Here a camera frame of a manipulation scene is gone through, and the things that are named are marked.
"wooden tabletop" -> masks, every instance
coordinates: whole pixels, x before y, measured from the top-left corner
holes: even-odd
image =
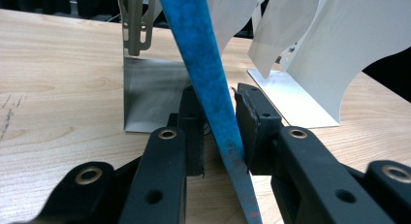
[[[118,168],[140,156],[147,134],[123,131],[121,26],[0,10],[0,223],[27,221],[75,166]],[[255,84],[246,53],[232,39],[223,56],[230,86]],[[180,61],[170,30],[154,29],[142,57]],[[411,165],[411,105],[365,74],[348,88],[341,126],[312,129],[340,160]],[[253,177],[265,223],[281,222],[269,176]],[[187,223],[244,223],[236,193],[211,136],[205,177],[189,177]]]

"scratch mark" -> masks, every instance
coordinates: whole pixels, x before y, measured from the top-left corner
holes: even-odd
[[[20,105],[20,102],[21,102],[21,98],[23,98],[22,96],[20,96],[20,99],[18,99],[18,103],[17,103],[17,108],[18,108],[18,106]]]
[[[4,107],[6,107],[6,105],[7,105],[7,103],[9,102],[11,96],[12,96],[12,94],[9,95],[9,98],[7,98],[6,103],[3,104],[2,109],[4,109]]]
[[[0,141],[3,140],[4,135],[6,134],[7,130],[9,129],[9,126],[10,126],[10,123],[11,123],[11,119],[12,119],[12,116],[13,116],[14,114],[15,114],[15,113],[14,113],[12,110],[9,110],[9,113],[7,113],[6,119],[4,120],[4,122],[5,122],[4,127],[3,127],[3,129],[1,130]]]

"blue plastic strip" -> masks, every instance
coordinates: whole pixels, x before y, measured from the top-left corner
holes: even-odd
[[[206,0],[161,0],[248,223],[262,223]]]

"metal blade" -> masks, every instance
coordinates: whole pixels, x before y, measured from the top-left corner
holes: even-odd
[[[160,0],[248,223],[262,223],[206,0]]]

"wooden table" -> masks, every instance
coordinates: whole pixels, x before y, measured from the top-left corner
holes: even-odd
[[[181,60],[170,30],[155,29],[143,57]],[[121,26],[0,10],[0,223],[33,218],[76,165],[118,168],[140,156],[147,134],[123,131]],[[223,54],[230,86],[255,84],[246,52],[232,39]],[[411,105],[359,74],[341,126],[312,131],[340,160],[364,171],[390,159],[411,165]],[[253,177],[265,223],[281,222],[269,176]],[[244,223],[217,147],[205,140],[205,177],[188,178],[187,223]]]

